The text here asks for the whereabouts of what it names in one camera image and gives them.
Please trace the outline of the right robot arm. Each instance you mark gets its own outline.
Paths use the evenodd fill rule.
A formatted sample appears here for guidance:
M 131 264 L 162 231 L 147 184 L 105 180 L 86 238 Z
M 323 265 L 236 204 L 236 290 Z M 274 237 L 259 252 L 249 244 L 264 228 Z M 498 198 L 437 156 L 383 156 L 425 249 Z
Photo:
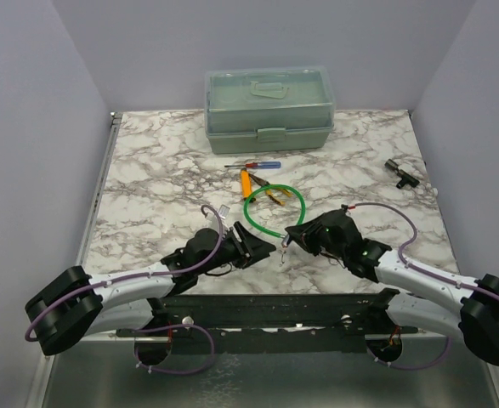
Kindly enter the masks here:
M 312 255 L 330 255 L 352 274 L 400 289 L 368 312 L 380 333 L 411 326 L 460 339 L 481 360 L 499 366 L 499 277 L 456 275 L 407 258 L 362 236 L 345 210 L 325 212 L 287 235 Z

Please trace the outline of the silver key bunch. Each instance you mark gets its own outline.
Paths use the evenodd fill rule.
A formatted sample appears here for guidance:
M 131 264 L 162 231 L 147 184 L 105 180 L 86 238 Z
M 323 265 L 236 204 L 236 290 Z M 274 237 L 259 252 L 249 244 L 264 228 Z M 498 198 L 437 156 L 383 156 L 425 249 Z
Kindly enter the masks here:
M 279 266 L 283 266 L 285 262 L 286 262 L 286 249 L 283 248 L 280 250 Z

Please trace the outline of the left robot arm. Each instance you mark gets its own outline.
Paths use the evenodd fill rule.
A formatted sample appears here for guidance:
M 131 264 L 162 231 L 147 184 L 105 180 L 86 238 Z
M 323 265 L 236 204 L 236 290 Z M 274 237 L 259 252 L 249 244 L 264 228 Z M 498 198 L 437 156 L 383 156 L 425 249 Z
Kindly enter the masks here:
M 155 336 L 165 327 L 164 313 L 147 306 L 134 317 L 128 312 L 130 303 L 176 296 L 213 269 L 226 264 L 245 269 L 274 251 L 273 244 L 235 223 L 223 231 L 198 230 L 154 270 L 92 276 L 80 265 L 70 267 L 26 303 L 30 326 L 25 339 L 39 343 L 50 356 L 96 332 L 139 328 Z

